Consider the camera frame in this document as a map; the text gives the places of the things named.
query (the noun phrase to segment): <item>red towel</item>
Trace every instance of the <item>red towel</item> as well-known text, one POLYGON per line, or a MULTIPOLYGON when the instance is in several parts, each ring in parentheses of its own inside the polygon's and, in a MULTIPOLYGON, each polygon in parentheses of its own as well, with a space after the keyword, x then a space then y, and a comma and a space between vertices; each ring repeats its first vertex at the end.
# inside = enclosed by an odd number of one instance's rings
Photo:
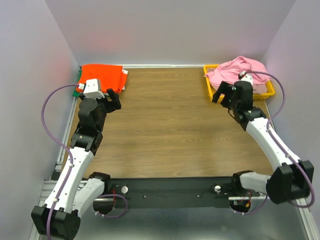
MULTIPOLYGON (((127 74, 123 73, 122 66, 86 64, 82 66, 81 78, 78 83, 85 84, 89 79, 99 79, 103 93, 106 93, 107 89, 113 89, 115 93, 121 93, 126 84, 127 74)), ((76 91, 78 93, 83 92, 79 88, 76 88, 76 91)))

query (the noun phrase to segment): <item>wooden tabletop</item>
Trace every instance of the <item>wooden tabletop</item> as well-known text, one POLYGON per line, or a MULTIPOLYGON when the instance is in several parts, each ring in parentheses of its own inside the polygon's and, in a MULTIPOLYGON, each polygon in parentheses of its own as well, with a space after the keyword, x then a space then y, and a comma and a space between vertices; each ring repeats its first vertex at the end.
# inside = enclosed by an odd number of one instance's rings
MULTIPOLYGON (((253 138, 226 108, 210 102, 201 68, 129 69, 120 102, 122 109, 106 117, 102 143, 84 177, 92 172, 112 178, 272 173, 253 138)), ((255 106, 267 113, 264 101, 255 106)), ((77 106, 69 138, 78 121, 77 106)))

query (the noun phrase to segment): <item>bolt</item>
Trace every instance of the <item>bolt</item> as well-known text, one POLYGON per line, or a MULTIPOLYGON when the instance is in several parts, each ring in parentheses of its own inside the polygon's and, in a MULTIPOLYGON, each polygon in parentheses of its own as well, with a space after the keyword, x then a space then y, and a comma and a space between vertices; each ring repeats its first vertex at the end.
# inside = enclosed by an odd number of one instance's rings
POLYGON ((216 193, 220 193, 220 192, 221 192, 221 187, 220 187, 219 185, 216 185, 216 186, 214 187, 214 191, 215 191, 216 193))
POLYGON ((126 194, 127 192, 128 192, 128 187, 127 186, 123 186, 122 188, 121 188, 121 192, 123 193, 123 194, 126 194))

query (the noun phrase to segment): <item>pink towel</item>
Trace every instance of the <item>pink towel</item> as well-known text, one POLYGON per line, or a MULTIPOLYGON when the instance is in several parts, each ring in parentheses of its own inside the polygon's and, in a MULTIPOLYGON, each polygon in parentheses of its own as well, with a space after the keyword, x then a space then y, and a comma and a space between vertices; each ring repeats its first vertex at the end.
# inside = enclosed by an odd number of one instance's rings
MULTIPOLYGON (((266 67, 259 61, 238 56, 232 61, 220 64, 214 71, 208 72, 205 77, 209 78, 210 84, 214 89, 218 89, 222 81, 234 84, 239 81, 238 74, 243 71, 267 72, 266 67)), ((266 82, 270 78, 262 74, 251 74, 253 78, 253 93, 263 94, 267 92, 266 82)))

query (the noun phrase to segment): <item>yellow tray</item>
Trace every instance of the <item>yellow tray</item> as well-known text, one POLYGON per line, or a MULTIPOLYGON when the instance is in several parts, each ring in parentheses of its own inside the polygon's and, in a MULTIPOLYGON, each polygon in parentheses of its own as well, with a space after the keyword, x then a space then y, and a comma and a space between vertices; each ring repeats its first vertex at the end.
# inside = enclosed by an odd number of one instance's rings
MULTIPOLYGON (((203 67, 204 74, 207 74, 207 73, 208 73, 208 69, 216 69, 218 66, 219 66, 219 64, 205 65, 205 66, 203 67)), ((216 92, 216 90, 211 86, 208 77, 206 77, 205 80, 206 80, 206 86, 207 86, 208 92, 209 92, 209 98, 210 98, 210 101, 212 101, 213 94, 216 92)), ((273 95, 276 94, 275 89, 274 89, 274 87, 273 87, 272 84, 271 84, 271 81, 268 81, 268 82, 265 84, 265 86, 266 86, 267 92, 266 92, 266 93, 262 93, 262 94, 253 94, 253 99, 254 99, 254 100, 267 99, 267 98, 269 98, 270 96, 273 96, 273 95)), ((225 96, 225 95, 223 95, 223 94, 220 95, 219 100, 218 100, 218 103, 220 103, 220 102, 222 101, 222 99, 224 98, 224 96, 225 96)))

